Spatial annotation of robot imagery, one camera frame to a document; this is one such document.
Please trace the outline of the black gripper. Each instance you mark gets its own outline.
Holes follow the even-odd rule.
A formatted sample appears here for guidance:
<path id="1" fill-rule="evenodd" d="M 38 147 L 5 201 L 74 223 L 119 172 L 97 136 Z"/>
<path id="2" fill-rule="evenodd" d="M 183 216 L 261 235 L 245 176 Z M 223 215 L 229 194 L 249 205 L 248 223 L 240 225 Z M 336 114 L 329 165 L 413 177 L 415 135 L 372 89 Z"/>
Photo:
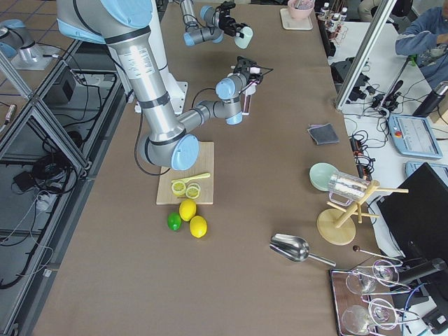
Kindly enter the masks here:
<path id="1" fill-rule="evenodd" d="M 238 56 L 237 63 L 231 73 L 231 79 L 241 78 L 243 81 L 249 81 L 246 90 L 255 90 L 256 86 L 261 83 L 262 74 L 260 66 L 252 59 Z"/>
<path id="2" fill-rule="evenodd" d="M 215 9 L 213 23 L 227 35 L 235 35 L 235 38 L 244 38 L 241 30 L 245 27 L 249 28 L 246 23 L 238 23 L 230 16 L 230 11 L 236 7 L 233 1 L 224 1 Z"/>

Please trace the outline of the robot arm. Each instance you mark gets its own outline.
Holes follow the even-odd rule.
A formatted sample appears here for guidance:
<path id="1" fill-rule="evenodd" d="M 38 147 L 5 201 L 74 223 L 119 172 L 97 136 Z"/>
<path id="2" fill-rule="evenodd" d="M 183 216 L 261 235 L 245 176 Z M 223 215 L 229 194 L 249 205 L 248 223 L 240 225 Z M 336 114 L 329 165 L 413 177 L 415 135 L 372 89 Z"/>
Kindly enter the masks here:
<path id="1" fill-rule="evenodd" d="M 187 46 L 196 46 L 204 42 L 220 43 L 224 35 L 233 38 L 238 48 L 246 49 L 253 38 L 252 28 L 243 22 L 237 22 L 230 12 L 235 8 L 234 1 L 224 1 L 217 7 L 203 6 L 200 22 L 193 8 L 193 1 L 179 1 L 182 19 L 185 25 L 183 39 Z"/>
<path id="2" fill-rule="evenodd" d="M 151 45 L 162 38 L 154 1 L 58 1 L 60 32 L 72 39 L 105 45 L 117 53 L 150 133 L 139 143 L 145 161 L 185 171 L 199 155 L 200 145 L 191 132 L 210 118 L 229 125 L 242 121 L 242 94 L 252 95 L 263 75 L 251 59 L 238 57 L 231 74 L 216 85 L 216 101 L 201 101 L 176 115 L 156 55 L 164 46 Z"/>

